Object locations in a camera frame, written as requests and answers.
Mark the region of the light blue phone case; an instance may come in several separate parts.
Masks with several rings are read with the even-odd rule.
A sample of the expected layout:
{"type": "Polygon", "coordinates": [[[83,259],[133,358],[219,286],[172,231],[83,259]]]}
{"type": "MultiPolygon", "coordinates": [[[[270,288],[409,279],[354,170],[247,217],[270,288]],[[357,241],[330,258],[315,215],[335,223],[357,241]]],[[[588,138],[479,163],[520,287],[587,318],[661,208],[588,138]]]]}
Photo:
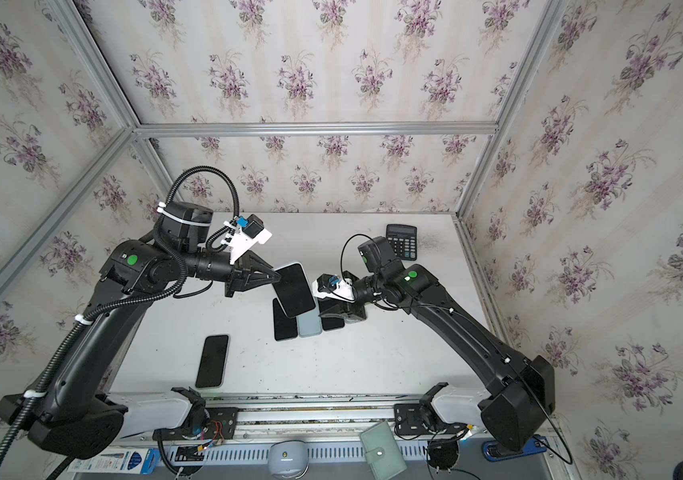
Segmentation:
{"type": "Polygon", "coordinates": [[[301,338],[317,336],[323,332],[319,309],[307,311],[296,318],[297,333],[301,338]]]}

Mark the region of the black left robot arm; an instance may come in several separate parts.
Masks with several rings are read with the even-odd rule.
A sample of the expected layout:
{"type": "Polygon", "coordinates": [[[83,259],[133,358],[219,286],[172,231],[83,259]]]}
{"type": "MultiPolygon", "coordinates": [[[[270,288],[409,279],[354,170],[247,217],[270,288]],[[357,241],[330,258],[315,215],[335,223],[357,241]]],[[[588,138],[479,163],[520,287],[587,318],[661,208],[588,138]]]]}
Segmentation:
{"type": "Polygon", "coordinates": [[[0,442],[0,470],[20,432],[40,449],[64,456],[62,469],[97,456],[118,438],[129,408],[108,399],[101,379],[148,308],[184,298],[187,279],[219,282],[226,297],[279,282],[251,250],[265,232],[262,221],[241,217],[235,184],[220,169],[187,169],[156,210],[151,232],[111,252],[84,312],[35,382],[0,400],[0,419],[9,426],[0,442]],[[174,199],[187,178],[201,173],[219,177],[232,197],[231,218],[215,232],[209,230],[211,210],[174,199]]]}

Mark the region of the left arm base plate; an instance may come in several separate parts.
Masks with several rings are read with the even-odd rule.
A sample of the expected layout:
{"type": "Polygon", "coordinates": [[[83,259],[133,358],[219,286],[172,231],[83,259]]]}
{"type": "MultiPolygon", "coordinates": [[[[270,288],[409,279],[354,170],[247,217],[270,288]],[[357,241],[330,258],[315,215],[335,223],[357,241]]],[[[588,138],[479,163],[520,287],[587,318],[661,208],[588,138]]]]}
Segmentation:
{"type": "Polygon", "coordinates": [[[159,429],[152,439],[167,441],[223,441],[234,437],[239,409],[236,407],[197,409],[177,428],[159,429]]]}

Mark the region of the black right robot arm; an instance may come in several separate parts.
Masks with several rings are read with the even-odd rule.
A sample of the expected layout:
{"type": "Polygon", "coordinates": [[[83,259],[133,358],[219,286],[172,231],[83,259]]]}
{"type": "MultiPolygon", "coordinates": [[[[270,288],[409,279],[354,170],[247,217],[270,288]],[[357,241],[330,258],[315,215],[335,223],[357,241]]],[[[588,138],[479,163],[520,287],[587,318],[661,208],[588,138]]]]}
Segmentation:
{"type": "Polygon", "coordinates": [[[318,299],[354,306],[383,300],[393,311],[431,328],[475,372],[487,397],[477,401],[479,424],[504,448],[519,452],[553,421],[555,368],[506,344],[463,309],[427,268],[406,266],[383,237],[367,238],[359,256],[369,274],[322,274],[312,284],[318,299]]]}

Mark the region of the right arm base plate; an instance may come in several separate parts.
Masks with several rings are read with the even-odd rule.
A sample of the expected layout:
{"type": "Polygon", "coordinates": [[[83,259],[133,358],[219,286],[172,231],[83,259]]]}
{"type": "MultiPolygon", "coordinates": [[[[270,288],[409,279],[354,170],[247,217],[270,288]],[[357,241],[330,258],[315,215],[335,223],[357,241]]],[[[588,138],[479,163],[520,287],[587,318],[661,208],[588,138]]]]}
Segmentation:
{"type": "Polygon", "coordinates": [[[445,434],[459,435],[471,430],[469,424],[447,423],[440,420],[429,407],[419,403],[397,403],[393,405],[395,425],[393,431],[401,437],[417,437],[421,435],[445,434]]]}

